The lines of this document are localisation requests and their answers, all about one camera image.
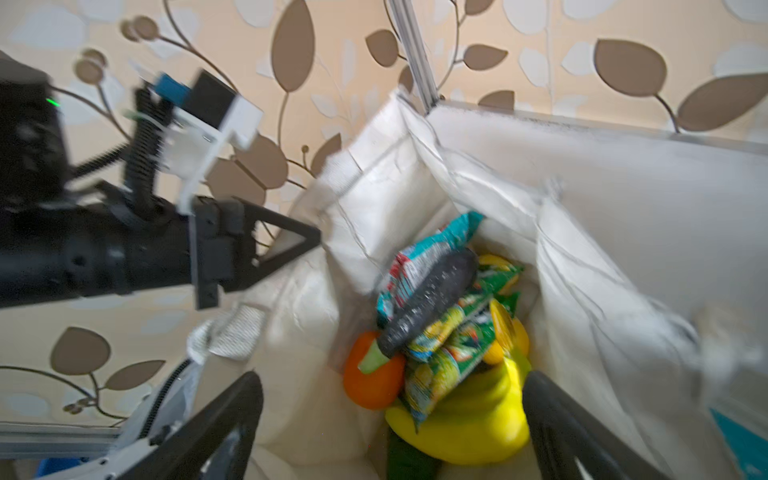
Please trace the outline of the teal candy bag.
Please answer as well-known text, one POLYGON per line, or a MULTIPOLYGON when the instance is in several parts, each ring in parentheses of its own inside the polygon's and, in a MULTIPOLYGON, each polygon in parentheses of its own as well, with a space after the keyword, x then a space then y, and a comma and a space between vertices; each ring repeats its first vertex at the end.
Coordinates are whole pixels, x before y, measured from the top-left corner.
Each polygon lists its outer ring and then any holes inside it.
POLYGON ((377 299, 377 326, 384 329, 412 296, 432 267, 446 254, 468 245, 484 220, 470 211, 454 218, 442 229, 399 251, 389 268, 386 284, 377 299))

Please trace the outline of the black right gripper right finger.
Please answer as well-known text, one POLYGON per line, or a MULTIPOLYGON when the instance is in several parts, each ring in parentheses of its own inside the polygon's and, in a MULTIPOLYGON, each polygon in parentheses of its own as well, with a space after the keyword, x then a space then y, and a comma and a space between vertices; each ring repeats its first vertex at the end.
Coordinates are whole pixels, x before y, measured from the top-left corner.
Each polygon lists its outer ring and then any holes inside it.
POLYGON ((523 409, 544 479, 666 477, 539 371, 526 377, 523 409))

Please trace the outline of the yellow green candy bag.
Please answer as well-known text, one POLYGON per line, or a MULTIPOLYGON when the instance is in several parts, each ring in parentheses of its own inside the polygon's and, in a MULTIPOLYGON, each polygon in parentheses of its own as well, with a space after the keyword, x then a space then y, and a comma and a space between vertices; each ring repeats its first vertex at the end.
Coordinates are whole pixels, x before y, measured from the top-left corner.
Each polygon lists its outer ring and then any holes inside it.
POLYGON ((407 357, 427 362, 459 326, 477 317, 497 294, 507 295, 525 269, 520 263, 493 254, 480 255, 478 261, 473 283, 453 306, 407 345, 407 357))
POLYGON ((496 335, 490 308, 454 330, 426 363, 406 369, 401 395, 415 431, 482 361, 496 335))

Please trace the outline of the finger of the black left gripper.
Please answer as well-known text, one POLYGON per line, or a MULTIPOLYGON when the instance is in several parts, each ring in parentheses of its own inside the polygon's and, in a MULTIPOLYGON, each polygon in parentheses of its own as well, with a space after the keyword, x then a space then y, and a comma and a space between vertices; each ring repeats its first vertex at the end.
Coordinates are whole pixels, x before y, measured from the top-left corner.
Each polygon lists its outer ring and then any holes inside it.
POLYGON ((310 224, 245 201, 239 246, 239 289, 247 290, 321 243, 320 230, 310 224), (257 252, 257 230, 278 230, 264 253, 257 252))

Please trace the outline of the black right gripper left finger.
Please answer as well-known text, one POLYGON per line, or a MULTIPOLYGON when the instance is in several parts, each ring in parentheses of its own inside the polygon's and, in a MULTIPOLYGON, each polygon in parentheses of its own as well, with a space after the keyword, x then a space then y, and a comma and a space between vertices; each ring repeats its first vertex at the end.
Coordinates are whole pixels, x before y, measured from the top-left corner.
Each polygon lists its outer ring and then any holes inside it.
POLYGON ((237 436, 224 479, 242 479, 263 408, 259 376, 248 371, 165 440, 145 459, 132 466, 121 479, 196 479, 204 464, 237 436))

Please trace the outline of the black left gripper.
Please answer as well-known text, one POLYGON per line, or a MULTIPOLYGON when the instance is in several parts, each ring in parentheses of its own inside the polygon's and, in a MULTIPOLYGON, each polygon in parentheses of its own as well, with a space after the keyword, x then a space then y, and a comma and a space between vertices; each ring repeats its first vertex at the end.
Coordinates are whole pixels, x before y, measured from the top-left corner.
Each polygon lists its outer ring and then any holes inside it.
POLYGON ((97 168, 124 164, 122 186, 68 184, 69 163, 49 77, 1 62, 1 304, 5 308, 192 285, 213 308, 246 268, 245 206, 198 197, 188 213, 154 192, 173 105, 134 95, 134 134, 97 168))

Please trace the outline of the green avocado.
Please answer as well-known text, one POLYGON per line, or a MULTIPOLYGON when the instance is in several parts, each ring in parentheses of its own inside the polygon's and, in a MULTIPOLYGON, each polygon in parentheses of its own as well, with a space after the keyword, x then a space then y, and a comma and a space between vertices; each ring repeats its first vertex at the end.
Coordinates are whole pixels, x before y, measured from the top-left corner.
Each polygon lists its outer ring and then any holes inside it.
POLYGON ((387 480, 434 480, 441 466, 441 460, 408 444, 393 430, 388 431, 387 480))

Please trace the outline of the round orange bell pepper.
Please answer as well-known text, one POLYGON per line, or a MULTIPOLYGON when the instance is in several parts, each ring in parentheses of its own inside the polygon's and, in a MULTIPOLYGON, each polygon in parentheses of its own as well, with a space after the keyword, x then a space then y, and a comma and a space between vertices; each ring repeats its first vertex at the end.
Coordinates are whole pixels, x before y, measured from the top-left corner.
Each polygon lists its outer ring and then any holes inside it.
POLYGON ((359 370, 358 364, 378 336, 378 332, 368 331, 358 337, 347 357, 343 373, 343 387, 348 398, 368 410, 389 407, 397 399, 405 377, 406 357, 400 353, 373 373, 365 374, 359 370))

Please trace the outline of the cream Monet print tote bag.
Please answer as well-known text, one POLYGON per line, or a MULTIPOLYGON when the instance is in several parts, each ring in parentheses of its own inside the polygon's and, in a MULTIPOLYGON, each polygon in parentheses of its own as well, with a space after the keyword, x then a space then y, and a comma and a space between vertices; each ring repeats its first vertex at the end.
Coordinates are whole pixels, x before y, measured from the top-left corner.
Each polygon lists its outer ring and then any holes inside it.
POLYGON ((710 392, 737 359, 642 295, 549 194, 503 180, 442 147, 402 98, 333 155, 294 212, 320 246, 194 330, 192 360, 253 367, 264 389, 250 479, 374 479, 367 444, 383 424, 343 394, 341 362, 401 248, 461 209, 490 219, 481 238, 533 270, 533 354, 556 385, 633 453, 674 479, 736 479, 710 392))

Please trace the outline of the teal plastic basket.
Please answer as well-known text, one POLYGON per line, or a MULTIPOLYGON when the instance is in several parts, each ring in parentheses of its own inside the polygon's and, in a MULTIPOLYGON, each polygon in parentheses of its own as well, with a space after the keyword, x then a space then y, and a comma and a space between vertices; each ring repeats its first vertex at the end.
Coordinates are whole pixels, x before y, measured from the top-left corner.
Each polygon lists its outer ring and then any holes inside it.
POLYGON ((745 478, 767 480, 767 440, 717 410, 712 414, 745 478))

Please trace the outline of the yellow green banana bunch back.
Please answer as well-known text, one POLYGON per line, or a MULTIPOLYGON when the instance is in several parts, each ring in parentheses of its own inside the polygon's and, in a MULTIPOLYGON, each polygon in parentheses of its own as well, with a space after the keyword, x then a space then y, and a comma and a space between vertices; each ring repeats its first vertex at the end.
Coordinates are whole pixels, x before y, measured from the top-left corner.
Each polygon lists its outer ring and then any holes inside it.
POLYGON ((496 338, 482 361, 418 431, 401 397, 385 413, 391 430, 421 452, 455 465, 501 462, 526 445, 522 387, 531 370, 530 342, 515 305, 514 296, 490 301, 496 338))

